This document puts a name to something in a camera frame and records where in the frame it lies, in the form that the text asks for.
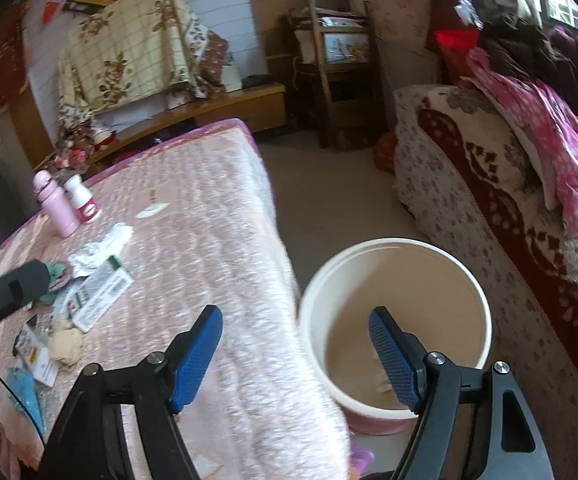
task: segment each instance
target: purple tablecloth trim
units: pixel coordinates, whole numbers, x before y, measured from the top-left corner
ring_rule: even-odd
[[[114,164],[110,168],[106,168],[106,170],[101,171],[100,173],[92,176],[91,178],[87,179],[84,184],[87,187],[93,186],[98,182],[102,182],[108,176],[111,176],[112,174],[117,173],[118,171],[126,168],[127,166],[136,162],[137,160],[142,160],[143,158],[148,158],[150,156],[156,155],[157,153],[168,150],[169,148],[173,148],[174,146],[177,146],[178,144],[182,144],[183,142],[187,142],[189,140],[196,140],[202,137],[209,136],[211,134],[217,134],[221,131],[226,130],[227,128],[234,126],[240,128],[247,135],[247,139],[249,140],[251,147],[255,150],[256,153],[258,153],[258,156],[260,156],[260,152],[258,151],[256,141],[253,139],[253,136],[251,135],[251,132],[249,131],[247,125],[243,123],[243,121],[241,121],[240,119],[225,119],[223,121],[217,121],[215,123],[207,124],[206,126],[201,126],[200,128],[191,130],[190,132],[182,134],[181,136],[169,139],[167,142],[163,142],[162,144],[149,148],[144,152],[136,153],[135,155],[130,156],[129,158],[126,158],[125,160],[122,160],[117,164]],[[18,231],[20,229],[29,225],[40,214],[42,214],[42,211],[33,215],[26,222],[24,222],[24,224],[22,224],[18,229],[16,229],[16,231],[9,238],[7,238],[4,242],[2,242],[2,245],[0,245],[0,250],[4,248],[9,243],[9,241],[12,240],[14,236],[16,236],[16,234],[18,234]]]

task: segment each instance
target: red pennant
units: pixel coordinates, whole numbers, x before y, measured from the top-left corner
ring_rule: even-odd
[[[44,5],[44,12],[42,14],[42,22],[46,25],[51,21],[55,11],[58,10],[58,6],[60,4],[58,2],[47,2]]]

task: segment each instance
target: white bottle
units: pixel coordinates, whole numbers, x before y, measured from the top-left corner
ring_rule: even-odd
[[[72,176],[64,183],[65,189],[69,192],[69,199],[76,215],[83,224],[90,224],[100,213],[98,203],[93,199],[91,192],[82,184],[80,175]]]

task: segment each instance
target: blue gripper pad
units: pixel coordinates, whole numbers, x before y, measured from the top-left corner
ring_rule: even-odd
[[[180,413],[195,399],[222,335],[223,313],[217,306],[207,305],[185,334],[187,348],[176,368],[175,385],[169,398],[174,413]]]
[[[396,338],[399,335],[394,334],[393,330],[390,330],[385,320],[383,320],[385,314],[393,321],[393,318],[384,307],[378,307],[371,311],[369,315],[369,337],[378,357],[380,357],[380,362],[387,373],[387,377],[389,377],[389,382],[396,393],[396,397],[412,412],[417,412],[422,402],[422,398],[418,393],[418,376],[416,370],[405,357],[404,350],[397,342]]]

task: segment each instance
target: gray floor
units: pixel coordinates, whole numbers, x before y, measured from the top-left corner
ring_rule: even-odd
[[[318,147],[315,132],[259,145],[274,187],[280,236],[301,289],[330,257],[371,238],[425,240],[395,199],[393,176],[378,171],[370,150]]]

